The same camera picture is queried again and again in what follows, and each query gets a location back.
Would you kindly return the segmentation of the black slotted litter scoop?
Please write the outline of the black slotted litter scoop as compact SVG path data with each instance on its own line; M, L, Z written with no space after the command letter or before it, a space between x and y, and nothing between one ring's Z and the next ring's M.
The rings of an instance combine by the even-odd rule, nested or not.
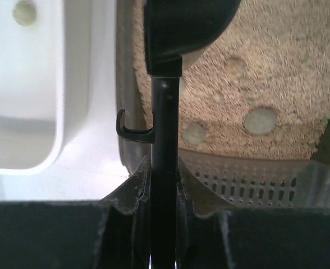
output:
M233 19L239 1L144 1L144 53L152 85L153 127L128 129L125 111L116 131L124 140L151 145L151 258L173 268L176 258L178 104L182 59L206 49Z

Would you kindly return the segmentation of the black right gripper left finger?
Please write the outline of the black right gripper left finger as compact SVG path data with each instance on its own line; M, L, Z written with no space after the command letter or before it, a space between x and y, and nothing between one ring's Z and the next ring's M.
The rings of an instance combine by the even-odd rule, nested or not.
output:
M150 162L99 201L0 202L0 268L148 268Z

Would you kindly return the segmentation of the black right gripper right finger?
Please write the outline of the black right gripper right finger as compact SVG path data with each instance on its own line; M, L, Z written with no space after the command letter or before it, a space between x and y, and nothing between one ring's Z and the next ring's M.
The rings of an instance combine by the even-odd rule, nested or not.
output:
M233 207L177 175L178 268L330 268L330 209Z

